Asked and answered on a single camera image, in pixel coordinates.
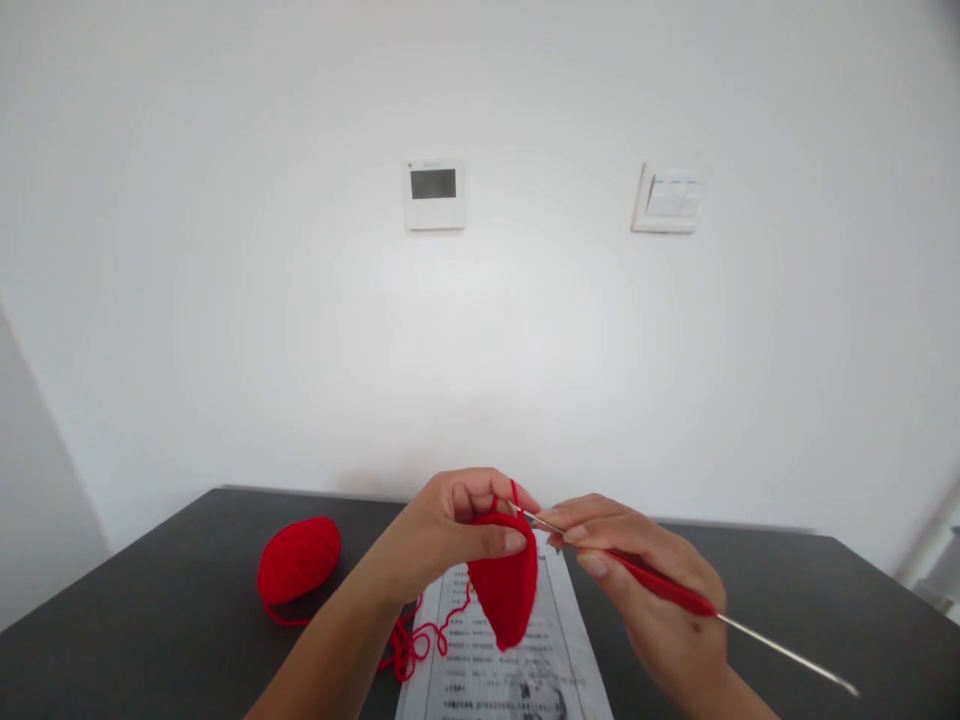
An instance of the forearm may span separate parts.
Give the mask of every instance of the forearm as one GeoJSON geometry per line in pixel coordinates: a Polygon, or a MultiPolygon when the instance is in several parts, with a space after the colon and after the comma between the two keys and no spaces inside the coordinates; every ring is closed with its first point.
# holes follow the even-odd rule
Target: forearm
{"type": "Polygon", "coordinates": [[[702,692],[674,698],[690,720],[777,720],[777,715],[728,667],[722,682],[702,692]]]}
{"type": "Polygon", "coordinates": [[[402,607],[382,599],[364,563],[303,631],[246,720],[353,720],[402,607]]]}

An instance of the hand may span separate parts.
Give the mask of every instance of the hand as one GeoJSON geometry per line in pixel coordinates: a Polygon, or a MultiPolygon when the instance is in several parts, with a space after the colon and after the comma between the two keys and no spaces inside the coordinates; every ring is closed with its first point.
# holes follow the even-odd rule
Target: hand
{"type": "MultiPolygon", "coordinates": [[[[515,555],[527,546],[516,530],[499,525],[471,525],[496,507],[512,515],[510,478],[492,468],[451,470],[435,475],[390,523],[357,565],[368,587],[386,599],[406,604],[448,568],[469,560],[515,555]]],[[[521,507],[540,505],[517,485],[521,507]]]]}
{"type": "Polygon", "coordinates": [[[540,517],[566,529],[549,544],[577,547],[577,560],[623,615],[630,643],[657,685],[691,716],[704,716],[700,708],[728,693],[735,678],[724,624],[654,595],[603,550],[639,556],[723,613],[726,595],[716,570],[683,538],[602,495],[568,500],[540,517]]]}

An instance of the red crocheted piece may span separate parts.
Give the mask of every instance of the red crocheted piece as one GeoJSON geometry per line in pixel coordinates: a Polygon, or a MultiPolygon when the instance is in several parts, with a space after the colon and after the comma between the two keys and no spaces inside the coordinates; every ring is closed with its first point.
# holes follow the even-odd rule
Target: red crocheted piece
{"type": "Polygon", "coordinates": [[[478,517],[473,524],[503,525],[527,538],[527,547],[516,555],[467,563],[477,600],[503,652],[519,645],[527,632],[537,593],[537,540],[522,517],[494,512],[478,517]]]}

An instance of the paper sheet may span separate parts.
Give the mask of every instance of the paper sheet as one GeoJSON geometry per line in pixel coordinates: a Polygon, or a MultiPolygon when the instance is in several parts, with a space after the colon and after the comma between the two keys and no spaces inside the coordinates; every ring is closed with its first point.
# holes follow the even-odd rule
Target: paper sheet
{"type": "MultiPolygon", "coordinates": [[[[501,653],[474,595],[447,628],[445,658],[431,633],[396,720],[612,720],[566,562],[537,537],[537,595],[523,642],[501,653]]],[[[463,605],[467,579],[459,565],[427,588],[414,626],[442,625],[463,605]]]]}

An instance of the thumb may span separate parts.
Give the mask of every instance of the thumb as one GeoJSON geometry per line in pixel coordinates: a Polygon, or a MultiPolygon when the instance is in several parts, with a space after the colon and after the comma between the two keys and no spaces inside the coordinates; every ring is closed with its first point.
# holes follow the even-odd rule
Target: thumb
{"type": "Polygon", "coordinates": [[[650,593],[608,553],[602,550],[581,550],[577,553],[577,562],[587,575],[596,581],[625,619],[630,620],[642,612],[650,593]]]}
{"type": "Polygon", "coordinates": [[[451,540],[453,564],[516,555],[527,546],[523,533],[500,525],[459,525],[451,540]]]}

